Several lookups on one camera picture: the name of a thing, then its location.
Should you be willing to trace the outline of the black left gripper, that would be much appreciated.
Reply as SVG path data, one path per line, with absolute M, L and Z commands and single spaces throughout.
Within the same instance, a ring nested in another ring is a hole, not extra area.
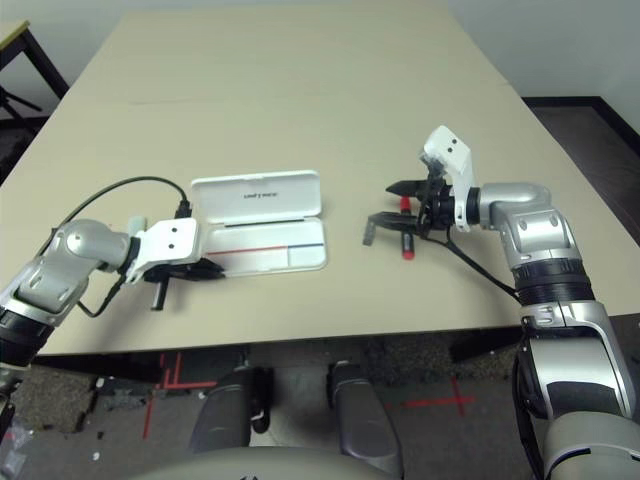
M 206 258 L 201 258 L 197 262 L 197 270 L 199 272 L 195 272 L 192 265 L 158 265 L 145 272 L 144 281 L 156 285 L 151 309 L 164 309 L 171 279 L 197 281 L 218 280 L 226 277 L 220 265 Z

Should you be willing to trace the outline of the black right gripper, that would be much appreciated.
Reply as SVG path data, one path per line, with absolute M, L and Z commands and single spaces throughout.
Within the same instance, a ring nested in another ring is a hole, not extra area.
M 444 231 L 454 223 L 452 186 L 441 174 L 429 173 L 426 180 L 401 180 L 385 191 L 400 197 L 416 197 L 419 201 L 417 217 L 397 212 L 378 212 L 368 222 L 388 230 L 416 230 L 428 235 L 432 230 Z

